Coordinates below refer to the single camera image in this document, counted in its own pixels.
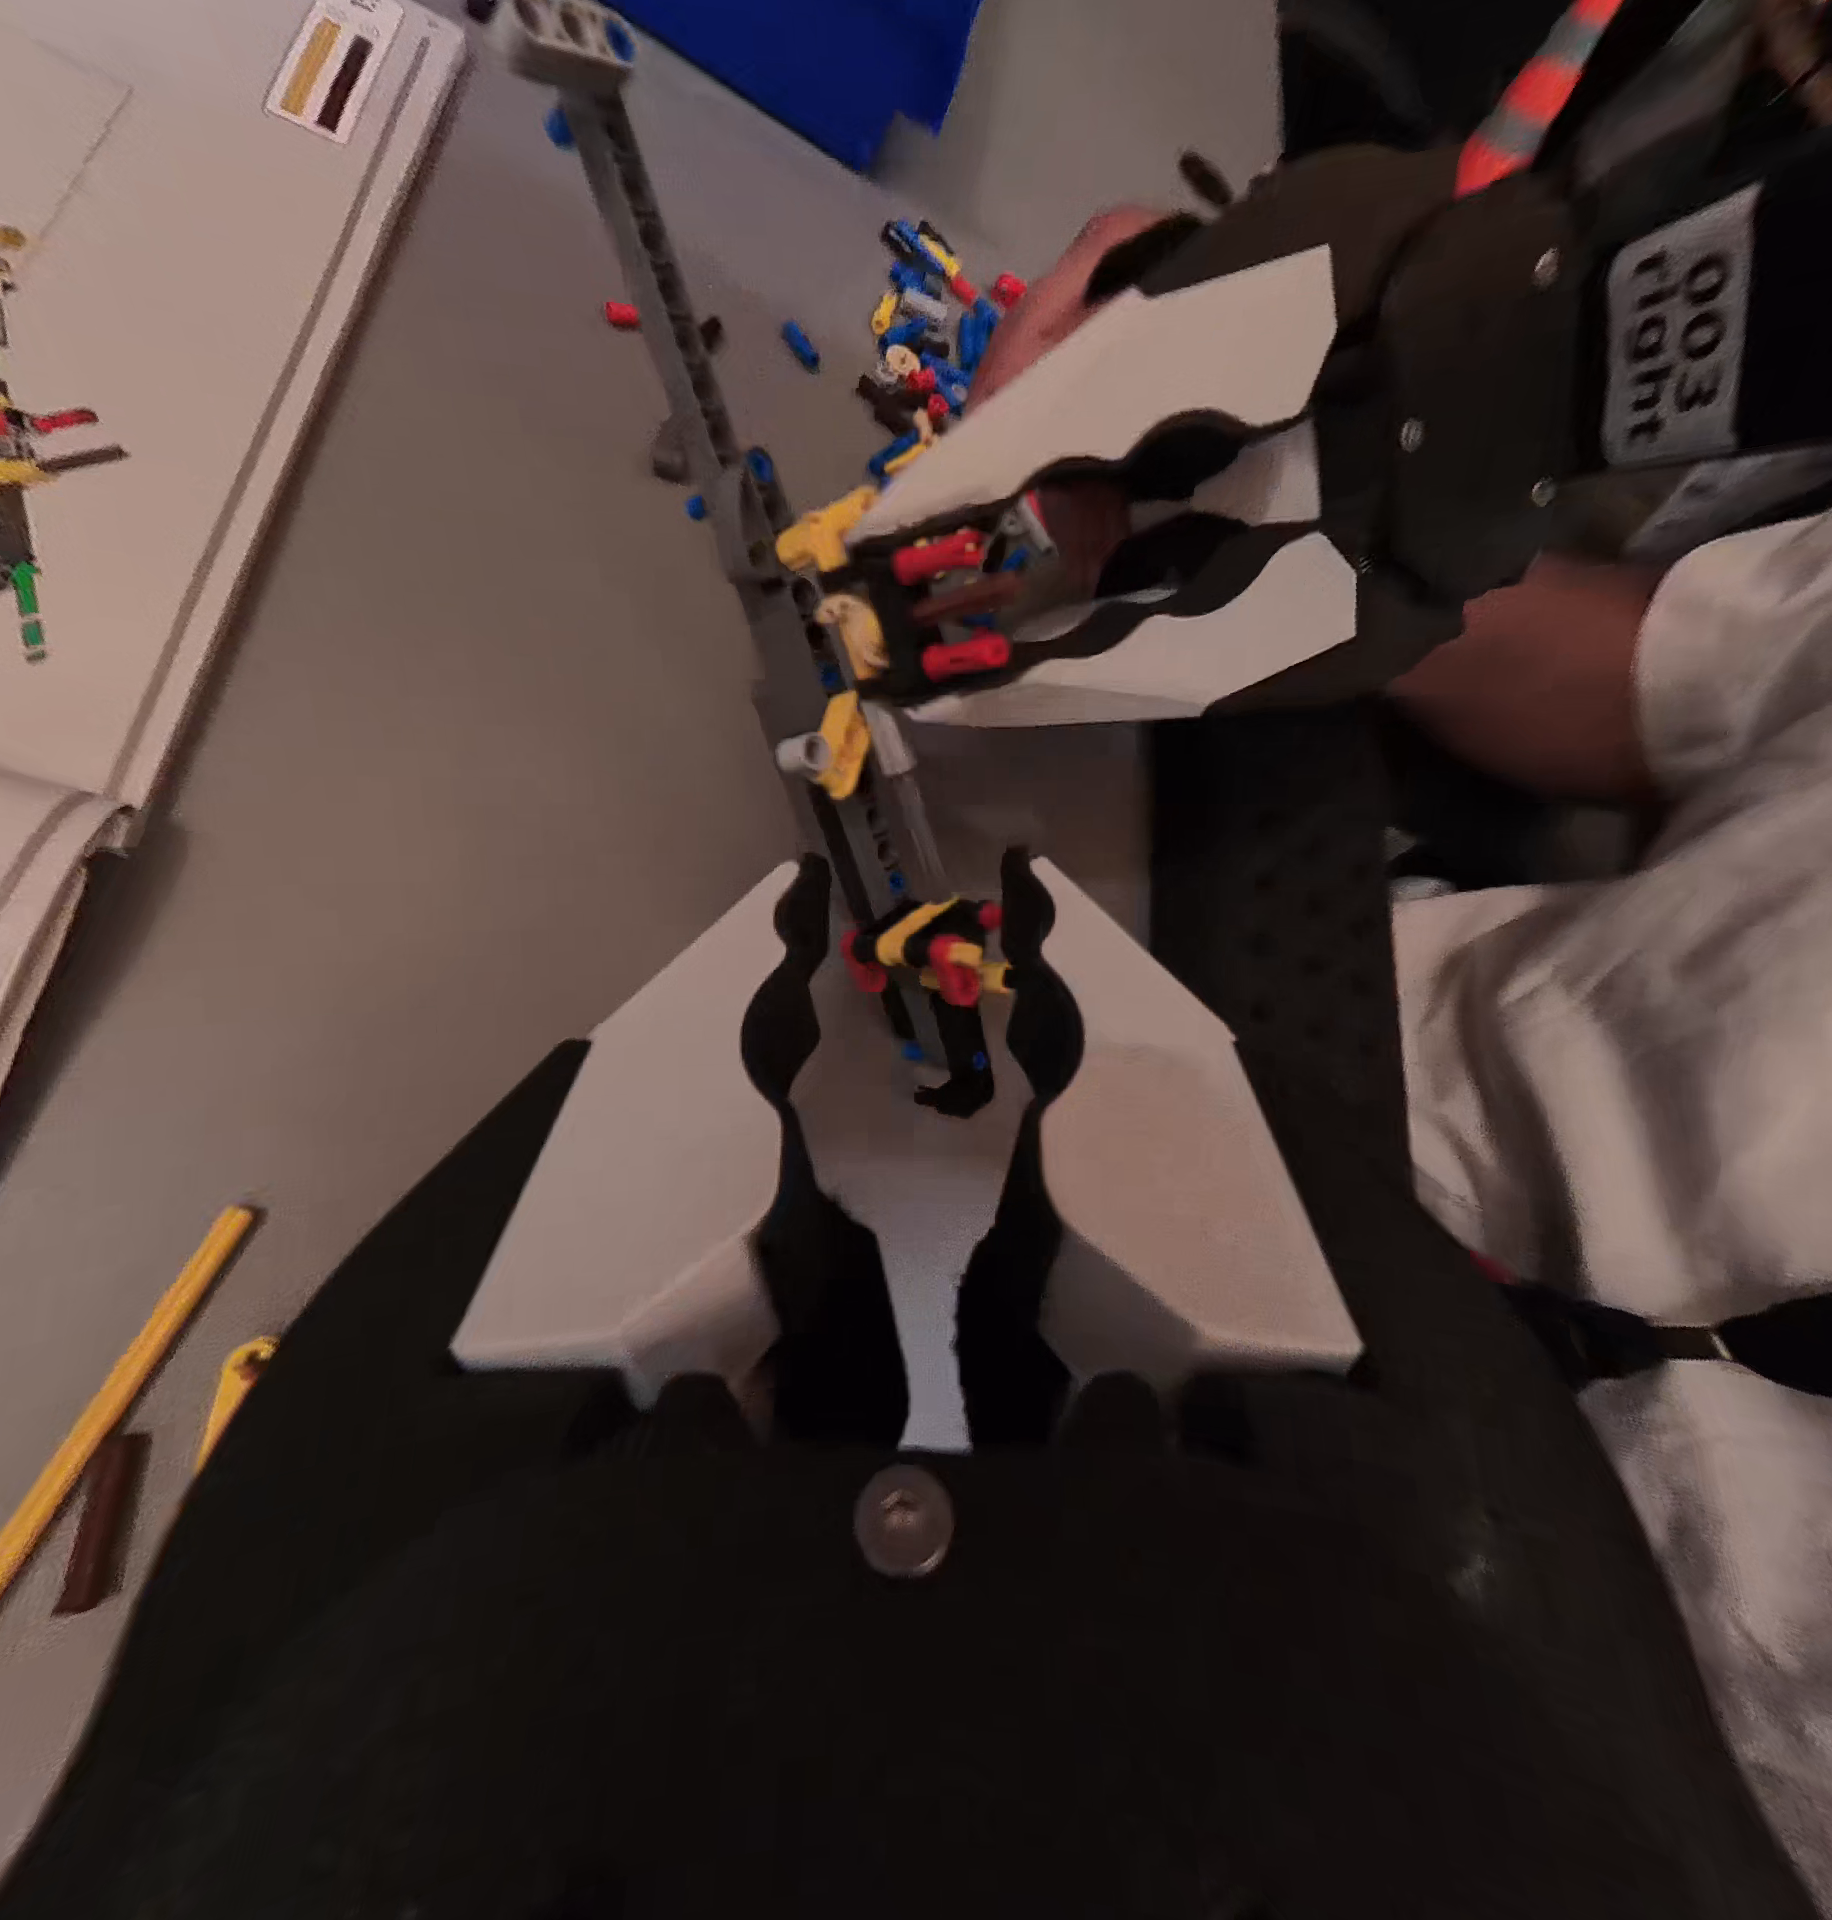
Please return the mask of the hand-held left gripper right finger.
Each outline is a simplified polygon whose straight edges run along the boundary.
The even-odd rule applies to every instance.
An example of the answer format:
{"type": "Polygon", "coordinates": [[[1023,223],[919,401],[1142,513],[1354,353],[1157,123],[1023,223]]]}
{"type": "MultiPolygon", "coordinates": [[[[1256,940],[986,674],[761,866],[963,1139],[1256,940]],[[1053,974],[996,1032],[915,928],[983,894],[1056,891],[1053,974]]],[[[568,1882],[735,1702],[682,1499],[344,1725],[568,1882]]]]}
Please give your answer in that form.
{"type": "Polygon", "coordinates": [[[1363,1342],[1231,1023],[1055,861],[1002,866],[1024,1081],[955,1359],[977,1452],[1049,1440],[1096,1379],[1345,1379],[1363,1342]]]}

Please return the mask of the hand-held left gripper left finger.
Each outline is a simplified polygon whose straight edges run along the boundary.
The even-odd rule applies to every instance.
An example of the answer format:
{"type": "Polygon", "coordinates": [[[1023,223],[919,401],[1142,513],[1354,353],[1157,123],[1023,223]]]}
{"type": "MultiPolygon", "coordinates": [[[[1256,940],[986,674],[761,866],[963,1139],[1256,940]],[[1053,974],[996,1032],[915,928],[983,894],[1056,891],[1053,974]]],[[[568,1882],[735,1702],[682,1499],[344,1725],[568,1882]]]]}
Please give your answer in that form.
{"type": "Polygon", "coordinates": [[[790,1440],[903,1440],[881,1243],[794,1104],[830,923],[828,861],[787,861],[591,1032],[451,1340],[461,1366],[599,1366],[642,1404],[760,1376],[790,1440]]]}

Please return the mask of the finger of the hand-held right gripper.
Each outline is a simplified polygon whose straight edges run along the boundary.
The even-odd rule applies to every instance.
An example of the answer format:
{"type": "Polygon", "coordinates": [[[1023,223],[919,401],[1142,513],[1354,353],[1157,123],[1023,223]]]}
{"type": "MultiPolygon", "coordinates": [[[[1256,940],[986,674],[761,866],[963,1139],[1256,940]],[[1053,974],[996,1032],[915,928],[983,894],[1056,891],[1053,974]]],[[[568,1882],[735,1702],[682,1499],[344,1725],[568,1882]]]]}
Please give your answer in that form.
{"type": "Polygon", "coordinates": [[[1310,402],[1335,329],[1326,246],[1161,295],[1124,291],[906,467],[851,539],[963,525],[1053,467],[1118,467],[1178,422],[1288,423],[1310,402]]]}
{"type": "Polygon", "coordinates": [[[1038,731],[1196,717],[1217,701],[1357,637],[1358,571],[1322,533],[1276,550],[1258,578],[1198,615],[1110,605],[1129,630],[1099,654],[1038,660],[989,690],[944,692],[908,716],[971,731],[1038,731]]]}

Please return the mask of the black lego fork red pins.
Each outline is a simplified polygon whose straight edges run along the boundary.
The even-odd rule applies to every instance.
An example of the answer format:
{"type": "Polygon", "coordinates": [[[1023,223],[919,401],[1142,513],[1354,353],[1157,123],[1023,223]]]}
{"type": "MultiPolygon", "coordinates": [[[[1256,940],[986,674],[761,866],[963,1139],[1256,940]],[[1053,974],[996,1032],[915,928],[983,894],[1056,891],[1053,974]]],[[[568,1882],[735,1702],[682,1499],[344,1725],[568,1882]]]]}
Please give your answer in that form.
{"type": "Polygon", "coordinates": [[[1018,674],[1026,593],[1050,585],[1060,562],[1028,501],[933,533],[854,539],[838,575],[858,605],[840,625],[851,680],[915,706],[1018,674]]]}

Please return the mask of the long grey lego beam assembly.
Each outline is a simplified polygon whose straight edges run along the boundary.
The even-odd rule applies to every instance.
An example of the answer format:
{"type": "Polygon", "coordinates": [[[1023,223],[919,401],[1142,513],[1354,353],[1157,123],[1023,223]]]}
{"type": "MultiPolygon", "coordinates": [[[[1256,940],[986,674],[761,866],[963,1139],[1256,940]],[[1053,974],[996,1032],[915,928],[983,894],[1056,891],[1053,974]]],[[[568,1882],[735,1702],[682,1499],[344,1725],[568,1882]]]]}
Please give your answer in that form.
{"type": "Polygon", "coordinates": [[[955,884],[918,789],[918,759],[890,706],[861,699],[840,623],[808,562],[784,562],[796,521],[767,451],[747,445],[690,300],[627,89],[637,42],[602,3],[470,3],[484,47],[553,99],[615,246],[666,401],[690,513],[711,532],[756,660],[755,704],[798,813],[833,872],[848,921],[890,929],[955,884]]]}

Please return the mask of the pile of small lego pins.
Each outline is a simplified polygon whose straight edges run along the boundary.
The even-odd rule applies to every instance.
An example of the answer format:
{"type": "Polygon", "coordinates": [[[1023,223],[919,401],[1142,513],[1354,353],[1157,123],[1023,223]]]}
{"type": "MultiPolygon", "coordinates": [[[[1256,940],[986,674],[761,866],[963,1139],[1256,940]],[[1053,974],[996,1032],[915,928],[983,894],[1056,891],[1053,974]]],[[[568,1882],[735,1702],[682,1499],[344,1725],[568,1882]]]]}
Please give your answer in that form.
{"type": "Polygon", "coordinates": [[[996,327],[1026,294],[1026,281],[1007,270],[977,282],[929,220],[890,219],[881,248],[886,285],[871,308],[868,355],[854,381],[856,401],[881,437],[863,463],[878,487],[951,433],[996,327]]]}

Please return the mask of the yellow L-shaped lego beam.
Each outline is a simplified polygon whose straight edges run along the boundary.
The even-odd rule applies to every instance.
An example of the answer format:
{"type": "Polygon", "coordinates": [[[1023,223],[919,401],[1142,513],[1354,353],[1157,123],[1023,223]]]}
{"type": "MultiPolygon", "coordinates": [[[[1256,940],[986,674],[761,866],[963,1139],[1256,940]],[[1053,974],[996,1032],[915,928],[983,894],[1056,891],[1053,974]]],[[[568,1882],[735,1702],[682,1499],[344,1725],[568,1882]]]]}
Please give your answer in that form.
{"type": "Polygon", "coordinates": [[[264,1371],[271,1366],[280,1347],[280,1335],[256,1335],[235,1345],[230,1356],[226,1356],[212,1387],[205,1432],[195,1448],[192,1466],[193,1479],[205,1473],[210,1454],[217,1450],[226,1432],[231,1426],[231,1419],[237,1417],[237,1411],[240,1411],[243,1404],[247,1401],[249,1393],[256,1389],[264,1371]]]}

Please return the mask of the long yellow lego axle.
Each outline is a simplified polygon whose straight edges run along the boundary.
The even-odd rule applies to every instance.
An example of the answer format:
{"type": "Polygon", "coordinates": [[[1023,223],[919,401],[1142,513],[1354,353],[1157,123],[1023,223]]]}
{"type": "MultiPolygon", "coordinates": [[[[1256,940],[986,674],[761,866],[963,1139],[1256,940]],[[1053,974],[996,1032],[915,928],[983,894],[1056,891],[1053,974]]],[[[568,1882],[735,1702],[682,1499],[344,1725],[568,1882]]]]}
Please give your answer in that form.
{"type": "Polygon", "coordinates": [[[88,1472],[97,1448],[120,1426],[141,1390],[160,1374],[195,1311],[257,1231],[266,1211],[237,1202],[212,1221],[176,1280],[151,1307],[136,1336],[126,1342],[106,1379],[77,1411],[59,1446],[0,1526],[0,1603],[13,1590],[69,1494],[88,1472]]]}

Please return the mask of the brown lego connector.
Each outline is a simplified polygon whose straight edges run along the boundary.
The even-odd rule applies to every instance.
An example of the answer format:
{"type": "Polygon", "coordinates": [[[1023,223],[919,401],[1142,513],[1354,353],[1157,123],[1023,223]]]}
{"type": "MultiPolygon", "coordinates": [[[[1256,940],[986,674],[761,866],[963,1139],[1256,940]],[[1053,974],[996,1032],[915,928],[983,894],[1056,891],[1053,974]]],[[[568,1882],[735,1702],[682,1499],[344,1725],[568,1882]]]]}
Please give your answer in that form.
{"type": "Polygon", "coordinates": [[[55,1617],[82,1617],[118,1592],[151,1448],[148,1432],[126,1426],[112,1432],[88,1456],[82,1507],[61,1595],[51,1608],[55,1617]]]}

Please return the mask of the open lego instruction booklet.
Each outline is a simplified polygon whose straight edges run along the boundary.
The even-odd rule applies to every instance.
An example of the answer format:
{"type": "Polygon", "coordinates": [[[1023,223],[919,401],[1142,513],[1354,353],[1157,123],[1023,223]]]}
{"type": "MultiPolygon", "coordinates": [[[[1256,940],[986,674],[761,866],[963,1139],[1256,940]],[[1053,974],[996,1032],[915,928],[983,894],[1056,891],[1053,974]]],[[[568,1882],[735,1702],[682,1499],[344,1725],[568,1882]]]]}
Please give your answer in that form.
{"type": "Polygon", "coordinates": [[[420,3],[0,1],[0,1093],[466,57],[420,3]]]}

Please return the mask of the person's right hand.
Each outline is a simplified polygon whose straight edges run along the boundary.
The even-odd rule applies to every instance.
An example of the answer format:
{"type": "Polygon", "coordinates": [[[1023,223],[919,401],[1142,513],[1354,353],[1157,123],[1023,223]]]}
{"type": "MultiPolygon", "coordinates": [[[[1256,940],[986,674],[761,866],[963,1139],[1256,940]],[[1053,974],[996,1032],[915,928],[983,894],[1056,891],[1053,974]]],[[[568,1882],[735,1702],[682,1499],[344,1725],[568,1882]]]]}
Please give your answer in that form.
{"type": "Polygon", "coordinates": [[[1196,211],[1133,204],[1092,215],[1063,255],[1026,285],[994,327],[977,365],[968,408],[992,401],[1201,227],[1205,219],[1196,211]]]}

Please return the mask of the black foam pad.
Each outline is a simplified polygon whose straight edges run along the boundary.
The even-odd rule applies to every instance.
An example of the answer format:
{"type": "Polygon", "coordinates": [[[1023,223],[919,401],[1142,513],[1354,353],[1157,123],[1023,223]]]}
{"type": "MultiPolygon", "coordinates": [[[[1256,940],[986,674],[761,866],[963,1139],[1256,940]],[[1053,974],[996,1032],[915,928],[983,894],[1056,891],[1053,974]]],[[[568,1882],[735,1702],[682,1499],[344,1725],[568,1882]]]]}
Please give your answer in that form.
{"type": "Polygon", "coordinates": [[[1413,1211],[1386,884],[1389,792],[1366,703],[1148,732],[1148,936],[1220,1015],[1377,1351],[1385,1230],[1413,1211]]]}

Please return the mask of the orange reflective vest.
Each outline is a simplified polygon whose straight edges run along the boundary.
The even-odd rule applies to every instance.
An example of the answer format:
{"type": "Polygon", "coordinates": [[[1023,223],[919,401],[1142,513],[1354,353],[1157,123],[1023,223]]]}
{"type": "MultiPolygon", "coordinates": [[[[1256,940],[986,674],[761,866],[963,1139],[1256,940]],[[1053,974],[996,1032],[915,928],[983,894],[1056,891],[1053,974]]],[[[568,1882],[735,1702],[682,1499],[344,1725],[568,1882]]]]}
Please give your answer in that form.
{"type": "Polygon", "coordinates": [[[1573,1],[1561,13],[1537,51],[1506,84],[1499,104],[1461,143],[1458,198],[1478,195],[1534,165],[1620,10],[1623,1],[1573,1]]]}

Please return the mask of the blue plastic bin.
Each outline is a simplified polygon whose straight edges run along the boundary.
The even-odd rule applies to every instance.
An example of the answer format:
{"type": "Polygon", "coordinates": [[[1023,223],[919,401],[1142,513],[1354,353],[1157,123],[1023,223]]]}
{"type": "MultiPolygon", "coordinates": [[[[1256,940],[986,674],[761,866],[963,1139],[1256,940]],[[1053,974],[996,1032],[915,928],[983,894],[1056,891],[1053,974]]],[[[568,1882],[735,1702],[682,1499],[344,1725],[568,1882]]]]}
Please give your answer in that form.
{"type": "Polygon", "coordinates": [[[898,119],[940,134],[979,1],[615,1],[634,29],[840,165],[866,174],[898,119]]]}

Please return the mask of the person's white shirt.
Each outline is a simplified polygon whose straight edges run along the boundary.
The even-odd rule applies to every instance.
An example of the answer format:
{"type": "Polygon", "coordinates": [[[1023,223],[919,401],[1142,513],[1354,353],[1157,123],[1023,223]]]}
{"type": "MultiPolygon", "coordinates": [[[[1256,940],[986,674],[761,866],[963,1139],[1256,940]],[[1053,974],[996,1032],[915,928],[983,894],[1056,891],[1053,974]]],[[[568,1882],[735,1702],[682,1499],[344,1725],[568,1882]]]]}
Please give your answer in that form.
{"type": "MultiPolygon", "coordinates": [[[[1663,1327],[1822,1310],[1832,1366],[1832,507],[1662,571],[1620,876],[1397,906],[1418,1198],[1663,1327]]],[[[1832,1915],[1832,1394],[1734,1359],[1582,1394],[1727,1742],[1832,1915]]]]}

